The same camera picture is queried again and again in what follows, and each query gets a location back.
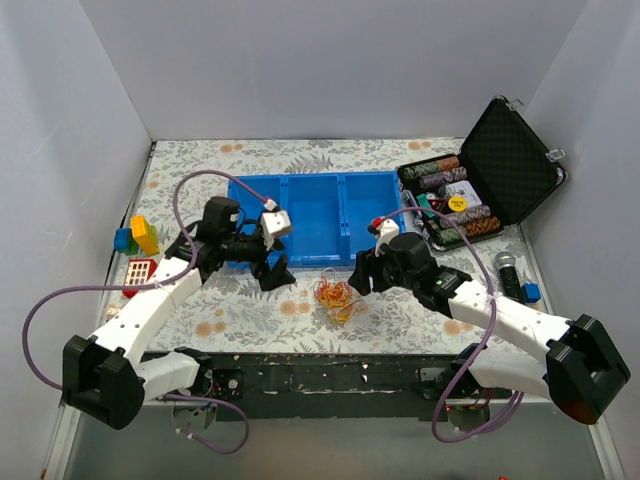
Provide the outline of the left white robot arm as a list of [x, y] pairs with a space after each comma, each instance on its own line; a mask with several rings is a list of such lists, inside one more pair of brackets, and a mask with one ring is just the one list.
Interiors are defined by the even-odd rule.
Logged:
[[147, 347], [177, 307], [196, 293], [227, 262], [245, 262], [264, 291], [294, 283], [281, 255], [282, 237], [293, 226], [288, 213], [267, 201], [254, 220], [252, 234], [237, 224], [240, 204], [213, 197], [201, 220], [182, 227], [179, 236], [148, 281], [111, 321], [89, 338], [73, 336], [63, 349], [62, 399], [65, 404], [120, 430], [144, 402], [181, 392], [205, 398], [214, 385], [211, 360], [192, 348], [179, 347], [151, 360]]

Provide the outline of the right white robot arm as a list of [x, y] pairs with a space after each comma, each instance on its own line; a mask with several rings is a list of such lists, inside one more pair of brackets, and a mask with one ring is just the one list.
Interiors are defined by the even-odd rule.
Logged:
[[570, 320], [491, 296], [470, 275], [439, 265], [416, 233], [357, 253], [349, 284], [361, 295], [404, 288], [426, 309], [492, 332], [523, 351], [509, 358], [483, 350], [457, 367], [452, 383], [464, 397], [486, 388], [528, 393], [593, 425], [630, 380], [629, 368], [598, 319], [583, 314]]

